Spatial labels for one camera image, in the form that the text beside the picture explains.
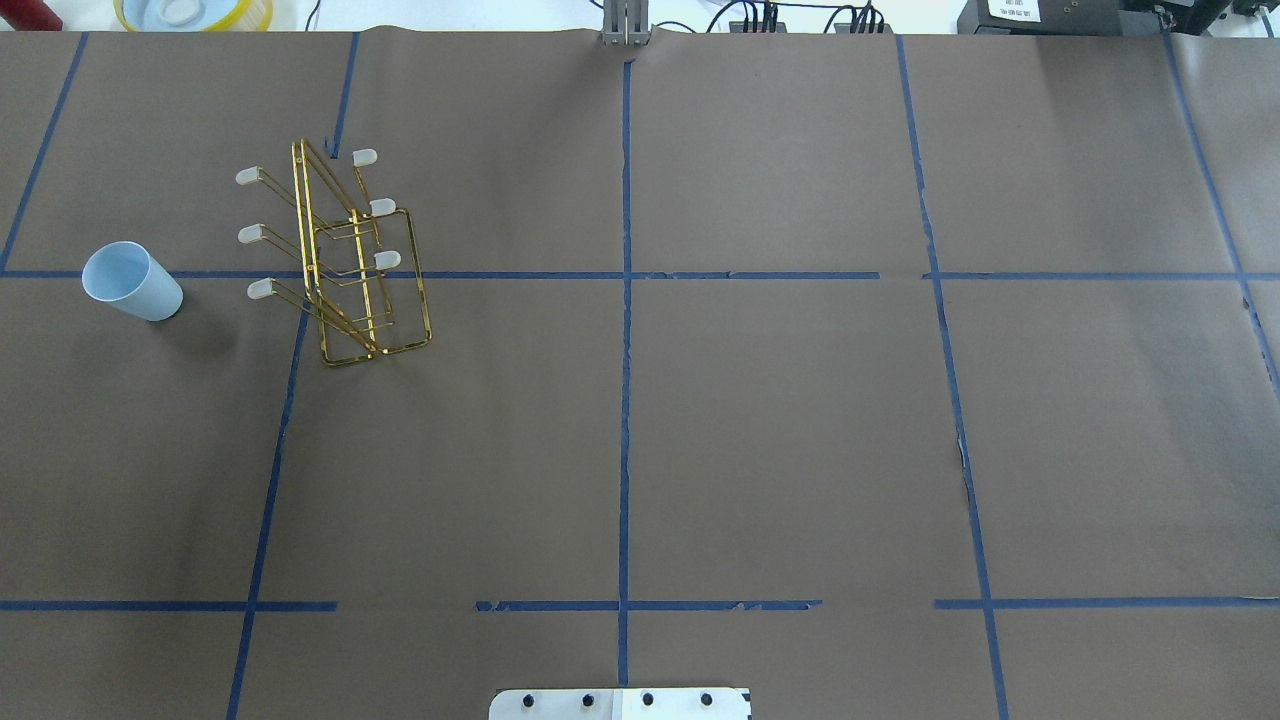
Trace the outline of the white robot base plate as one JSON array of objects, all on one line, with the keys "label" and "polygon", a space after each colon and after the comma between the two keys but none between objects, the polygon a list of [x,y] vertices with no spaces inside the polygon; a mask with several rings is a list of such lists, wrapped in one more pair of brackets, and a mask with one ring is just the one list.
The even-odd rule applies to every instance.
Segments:
[{"label": "white robot base plate", "polygon": [[489,719],[751,719],[749,692],[732,687],[508,689]]}]

